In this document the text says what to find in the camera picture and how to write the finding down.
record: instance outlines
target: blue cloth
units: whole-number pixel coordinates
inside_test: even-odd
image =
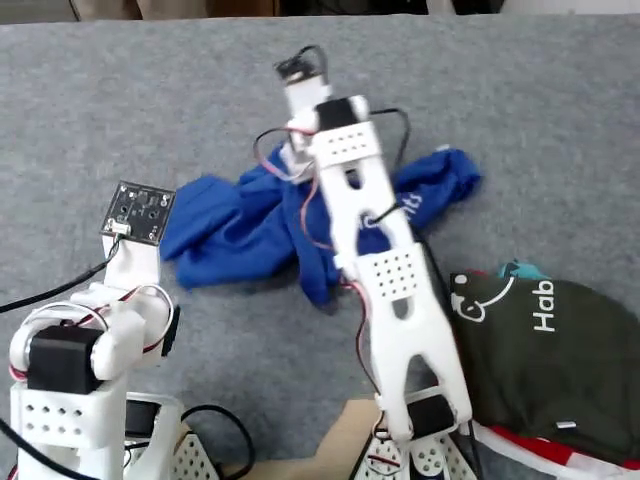
[[[270,161],[282,167],[278,149]],[[463,151],[447,149],[403,167],[392,184],[409,221],[422,228],[447,205],[465,199],[479,179]],[[308,182],[283,182],[262,166],[243,174],[236,185],[203,176],[177,191],[160,255],[176,261],[177,279],[185,288],[269,277],[297,257],[302,289],[314,304],[325,304],[339,273],[333,252],[314,246],[302,231],[299,212],[310,188]],[[320,192],[309,204],[306,223],[314,240],[330,243]],[[388,248],[384,234],[363,219],[360,253]]]

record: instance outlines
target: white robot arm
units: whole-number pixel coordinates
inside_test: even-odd
[[[277,67],[292,113],[287,127],[295,130],[282,157],[293,181],[319,182],[331,218],[335,264],[366,297],[376,401],[402,456],[417,440],[440,438],[468,422],[471,403],[422,246],[396,206],[368,103],[361,96],[331,98],[322,67],[313,69],[302,57],[312,48]],[[350,182],[354,177],[357,186]],[[359,254],[363,216],[376,219],[389,250]],[[435,373],[438,385],[405,395],[409,362],[415,356]]]
[[[127,378],[157,364],[177,328],[178,309],[158,285],[158,240],[172,201],[173,192],[121,182],[103,229],[104,283],[33,310],[11,342],[13,428],[80,478],[170,478],[183,407],[128,394]],[[132,438],[148,446],[124,469]],[[23,450],[17,471],[24,479],[68,478]]]

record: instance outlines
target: circuit board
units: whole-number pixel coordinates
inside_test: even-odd
[[[157,246],[164,235],[175,192],[120,181],[102,223],[104,235]]]

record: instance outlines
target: red fabric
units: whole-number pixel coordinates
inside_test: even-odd
[[[511,433],[509,430],[503,427],[490,427],[495,433],[503,438],[515,443],[516,445],[529,450],[531,453],[535,453],[539,457],[550,460],[558,465],[566,465],[574,453],[581,453],[577,450],[562,445],[560,443],[549,442],[547,440],[540,440],[539,438],[525,438],[515,433]],[[627,460],[622,464],[622,467],[629,470],[640,470],[640,461]]]

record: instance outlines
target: gray felt surface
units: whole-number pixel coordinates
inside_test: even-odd
[[[0,27],[0,303],[98,261],[120,178],[175,188],[250,167],[255,134],[287,118],[271,65],[311,42],[328,51],[337,92],[408,110],[409,158],[450,143],[486,174],[432,227],[445,270],[516,256],[640,312],[637,16]],[[381,132],[393,152],[399,127]],[[172,277],[167,268],[184,306],[175,350],[133,389],[232,408],[261,458],[312,454],[344,402],[370,394],[353,351],[355,299],[317,311],[295,271],[191,294]],[[3,318],[0,352],[25,314]],[[9,386],[2,375],[5,418]],[[222,422],[196,427],[221,459],[241,459]],[[540,478],[483,453],[488,478]],[[13,456],[3,448],[0,464]]]

